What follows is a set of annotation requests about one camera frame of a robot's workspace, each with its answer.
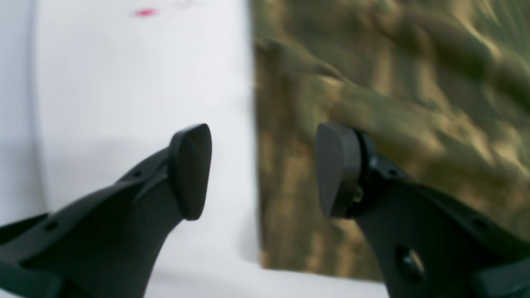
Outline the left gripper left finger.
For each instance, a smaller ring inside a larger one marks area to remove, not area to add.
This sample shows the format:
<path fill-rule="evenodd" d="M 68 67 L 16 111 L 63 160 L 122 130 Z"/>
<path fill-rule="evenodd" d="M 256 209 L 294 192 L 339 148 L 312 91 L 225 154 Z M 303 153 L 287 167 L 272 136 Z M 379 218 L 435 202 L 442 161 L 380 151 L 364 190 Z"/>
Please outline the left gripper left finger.
<path fill-rule="evenodd" d="M 174 134 L 113 185 L 1 227 L 1 289 L 21 298 L 142 298 L 167 236 L 199 219 L 210 175 L 207 124 Z"/>

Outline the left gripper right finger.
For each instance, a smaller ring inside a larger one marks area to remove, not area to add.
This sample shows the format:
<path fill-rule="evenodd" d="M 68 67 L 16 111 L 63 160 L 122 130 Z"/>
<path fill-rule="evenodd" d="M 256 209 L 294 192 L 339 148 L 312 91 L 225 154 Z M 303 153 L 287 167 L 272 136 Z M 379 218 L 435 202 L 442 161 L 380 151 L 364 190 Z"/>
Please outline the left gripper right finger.
<path fill-rule="evenodd" d="M 413 182 L 369 134 L 319 124 L 316 171 L 322 213 L 356 222 L 391 298 L 528 298 L 529 244 Z"/>

